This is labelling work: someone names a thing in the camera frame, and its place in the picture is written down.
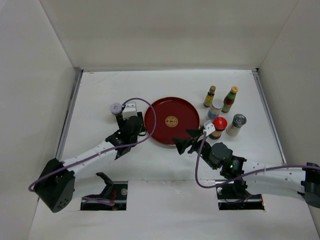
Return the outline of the red-lid chili sauce jar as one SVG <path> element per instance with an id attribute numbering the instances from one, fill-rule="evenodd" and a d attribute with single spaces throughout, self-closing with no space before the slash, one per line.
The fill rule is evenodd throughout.
<path id="1" fill-rule="evenodd" d="M 212 123 L 214 125 L 215 130 L 209 135 L 209 138 L 217 140 L 221 137 L 223 131 L 228 126 L 228 122 L 224 117 L 217 116 Z"/>

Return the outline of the silver-lid blue-label jar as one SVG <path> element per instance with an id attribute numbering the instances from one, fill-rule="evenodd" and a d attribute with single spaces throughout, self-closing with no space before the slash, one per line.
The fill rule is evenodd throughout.
<path id="1" fill-rule="evenodd" d="M 210 120 L 214 120 L 216 117 L 218 117 L 222 111 L 222 108 L 224 107 L 224 101 L 221 99 L 214 99 L 211 102 L 211 105 L 207 112 L 207 117 Z"/>

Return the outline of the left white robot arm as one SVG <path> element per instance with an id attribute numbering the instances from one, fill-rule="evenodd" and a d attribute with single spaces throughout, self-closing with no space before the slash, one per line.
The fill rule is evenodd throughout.
<path id="1" fill-rule="evenodd" d="M 111 205 L 108 198 L 112 195 L 113 181 L 102 171 L 108 162 L 113 162 L 128 154 L 138 145 L 138 138 L 146 128 L 142 112 L 124 119 L 116 117 L 118 130 L 108 136 L 96 147 L 73 158 L 60 161 L 53 158 L 47 162 L 39 178 L 29 186 L 29 190 L 38 195 L 51 212 L 64 209 L 73 198 L 97 201 Z M 96 175 L 102 178 L 91 194 L 91 187 L 80 183 L 81 178 Z"/>

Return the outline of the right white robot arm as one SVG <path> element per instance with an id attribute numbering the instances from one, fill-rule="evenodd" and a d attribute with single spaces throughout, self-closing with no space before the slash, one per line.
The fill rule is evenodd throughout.
<path id="1" fill-rule="evenodd" d="M 173 138 L 174 145 L 181 155 L 184 152 L 197 153 L 196 162 L 203 160 L 212 170 L 219 170 L 224 182 L 213 188 L 221 188 L 232 183 L 232 192 L 238 198 L 250 195 L 275 195 L 296 198 L 309 206 L 320 206 L 320 167 L 308 162 L 303 165 L 271 166 L 248 161 L 235 156 L 224 143 L 210 145 L 207 131 L 189 129 L 190 138 Z"/>

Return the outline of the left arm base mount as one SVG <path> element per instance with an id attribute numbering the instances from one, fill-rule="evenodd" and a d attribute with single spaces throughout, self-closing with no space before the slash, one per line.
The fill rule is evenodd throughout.
<path id="1" fill-rule="evenodd" d="M 81 211 L 126 211 L 128 182 L 113 181 L 103 172 L 96 173 L 103 180 L 104 188 L 99 194 L 82 197 Z"/>

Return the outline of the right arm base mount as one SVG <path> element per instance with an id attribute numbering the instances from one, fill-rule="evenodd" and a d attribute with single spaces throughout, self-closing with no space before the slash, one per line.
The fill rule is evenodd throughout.
<path id="1" fill-rule="evenodd" d="M 236 180 L 216 188 L 218 208 L 221 211 L 244 211 L 265 209 L 261 194 L 247 191 L 244 181 Z"/>

